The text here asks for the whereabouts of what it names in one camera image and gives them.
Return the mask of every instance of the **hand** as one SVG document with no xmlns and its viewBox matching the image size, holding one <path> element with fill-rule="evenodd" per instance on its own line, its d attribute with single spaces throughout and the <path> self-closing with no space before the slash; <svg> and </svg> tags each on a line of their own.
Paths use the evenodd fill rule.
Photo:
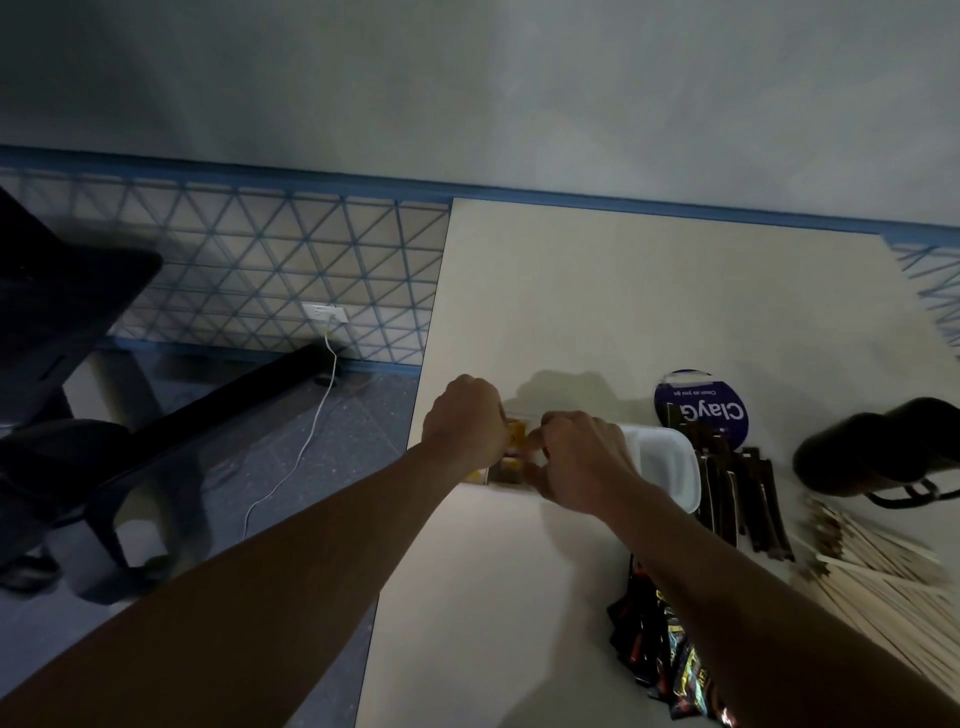
<svg viewBox="0 0 960 728">
<path fill-rule="evenodd" d="M 451 381 L 424 418 L 421 441 L 454 457 L 464 476 L 495 463 L 510 441 L 496 387 L 470 375 Z"/>
<path fill-rule="evenodd" d="M 599 515 L 616 487 L 643 482 L 627 452 L 623 430 L 586 412 L 547 412 L 527 435 L 527 450 L 542 449 L 547 464 L 523 463 L 524 479 L 564 508 Z"/>
</svg>

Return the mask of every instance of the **white wall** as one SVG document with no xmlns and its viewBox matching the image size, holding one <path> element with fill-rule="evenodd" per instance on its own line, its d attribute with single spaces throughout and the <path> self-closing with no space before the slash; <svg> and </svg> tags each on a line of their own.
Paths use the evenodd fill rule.
<svg viewBox="0 0 960 728">
<path fill-rule="evenodd" d="M 960 225 L 955 0 L 71 0 L 0 143 Z"/>
</svg>

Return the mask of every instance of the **white plastic container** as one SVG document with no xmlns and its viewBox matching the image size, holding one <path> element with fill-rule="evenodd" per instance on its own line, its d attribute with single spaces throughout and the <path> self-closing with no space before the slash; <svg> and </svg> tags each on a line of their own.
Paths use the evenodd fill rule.
<svg viewBox="0 0 960 728">
<path fill-rule="evenodd" d="M 687 513 L 700 506 L 700 466 L 693 446 L 668 427 L 617 423 L 640 477 L 662 488 Z"/>
</svg>

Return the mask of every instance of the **purple circular sign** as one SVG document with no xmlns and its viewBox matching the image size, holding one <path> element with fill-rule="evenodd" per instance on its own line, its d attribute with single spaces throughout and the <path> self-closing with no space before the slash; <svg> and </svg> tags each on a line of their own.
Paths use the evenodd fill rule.
<svg viewBox="0 0 960 728">
<path fill-rule="evenodd" d="M 747 439 L 750 420 L 743 400 L 727 382 L 708 372 L 678 369 L 665 376 L 654 390 L 654 407 L 660 423 L 667 426 L 666 405 L 676 404 L 691 422 L 704 422 L 722 432 L 737 449 Z"/>
</svg>

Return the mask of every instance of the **forearm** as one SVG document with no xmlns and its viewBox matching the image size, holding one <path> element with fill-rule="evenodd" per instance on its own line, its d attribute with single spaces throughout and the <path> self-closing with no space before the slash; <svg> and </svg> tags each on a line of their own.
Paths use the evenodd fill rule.
<svg viewBox="0 0 960 728">
<path fill-rule="evenodd" d="M 659 489 L 611 489 L 601 518 L 681 618 L 745 726 L 956 721 L 957 705 L 722 542 Z"/>
<path fill-rule="evenodd" d="M 0 724 L 283 725 L 462 477 L 417 446 L 196 567 L 0 702 Z"/>
</svg>

